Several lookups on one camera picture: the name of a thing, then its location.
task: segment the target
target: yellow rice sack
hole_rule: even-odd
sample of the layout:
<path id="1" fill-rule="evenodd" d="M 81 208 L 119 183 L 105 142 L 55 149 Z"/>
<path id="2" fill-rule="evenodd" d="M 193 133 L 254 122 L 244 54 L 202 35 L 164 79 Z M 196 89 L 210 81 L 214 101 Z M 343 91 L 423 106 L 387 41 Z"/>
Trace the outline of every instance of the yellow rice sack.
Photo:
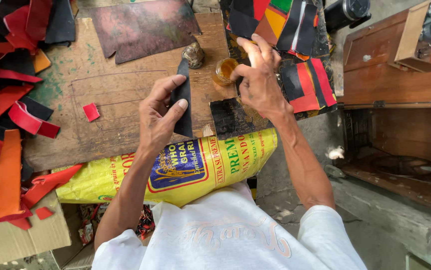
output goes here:
<path id="1" fill-rule="evenodd" d="M 178 207 L 214 189 L 258 172 L 277 147 L 275 129 L 226 140 L 215 136 L 167 145 L 158 155 L 147 182 L 144 203 L 166 201 Z M 116 195 L 134 160 L 128 153 L 90 161 L 57 188 L 62 203 L 101 203 Z M 58 172 L 65 168 L 53 169 Z"/>

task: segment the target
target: person's left hand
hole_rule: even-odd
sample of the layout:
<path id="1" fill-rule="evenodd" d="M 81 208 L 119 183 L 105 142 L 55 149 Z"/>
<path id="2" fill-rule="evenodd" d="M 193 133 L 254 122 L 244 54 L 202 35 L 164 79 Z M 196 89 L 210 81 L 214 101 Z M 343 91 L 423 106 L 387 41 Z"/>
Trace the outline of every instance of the person's left hand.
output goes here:
<path id="1" fill-rule="evenodd" d="M 158 154 L 171 139 L 174 125 L 182 117 L 188 103 L 180 99 L 167 108 L 172 90 L 183 84 L 186 77 L 174 75 L 159 79 L 151 93 L 139 103 L 139 148 Z"/>

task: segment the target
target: hand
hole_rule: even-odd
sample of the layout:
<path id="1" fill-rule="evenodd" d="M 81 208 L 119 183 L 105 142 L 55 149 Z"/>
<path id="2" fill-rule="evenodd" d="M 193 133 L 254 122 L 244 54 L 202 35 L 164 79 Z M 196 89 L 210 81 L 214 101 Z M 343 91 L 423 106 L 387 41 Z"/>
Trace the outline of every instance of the hand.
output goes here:
<path id="1" fill-rule="evenodd" d="M 167 108 L 172 90 L 185 82 L 183 75 L 159 79 L 151 93 L 139 103 L 139 148 L 158 154 L 171 139 L 174 125 L 182 117 L 188 103 L 180 99 Z"/>
<path id="2" fill-rule="evenodd" d="M 237 38 L 237 44 L 247 52 L 251 66 L 240 64 L 230 75 L 234 81 L 240 76 L 244 77 L 239 85 L 242 102 L 271 121 L 280 114 L 293 114 L 294 109 L 282 95 L 275 74 L 281 57 L 258 34 L 253 34 L 252 40 L 257 45 L 245 38 Z"/>

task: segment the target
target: blue label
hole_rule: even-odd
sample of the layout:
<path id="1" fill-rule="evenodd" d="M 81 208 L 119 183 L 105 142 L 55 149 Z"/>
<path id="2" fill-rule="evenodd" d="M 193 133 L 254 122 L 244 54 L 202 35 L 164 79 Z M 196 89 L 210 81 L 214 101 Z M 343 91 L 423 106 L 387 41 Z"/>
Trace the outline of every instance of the blue label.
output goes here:
<path id="1" fill-rule="evenodd" d="M 178 186 L 203 179 L 206 175 L 199 141 L 167 145 L 152 167 L 150 186 L 155 189 Z"/>

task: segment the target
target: fingernail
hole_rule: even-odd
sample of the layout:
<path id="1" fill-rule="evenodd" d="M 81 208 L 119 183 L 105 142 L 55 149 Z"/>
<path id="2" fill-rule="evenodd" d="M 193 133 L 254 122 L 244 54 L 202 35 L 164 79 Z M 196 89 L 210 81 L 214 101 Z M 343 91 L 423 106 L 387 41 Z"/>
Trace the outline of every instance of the fingernail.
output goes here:
<path id="1" fill-rule="evenodd" d="M 183 108 L 184 110 L 187 109 L 187 106 L 189 105 L 187 100 L 185 100 L 185 99 L 179 100 L 177 104 L 179 104 L 179 106 L 181 108 Z"/>

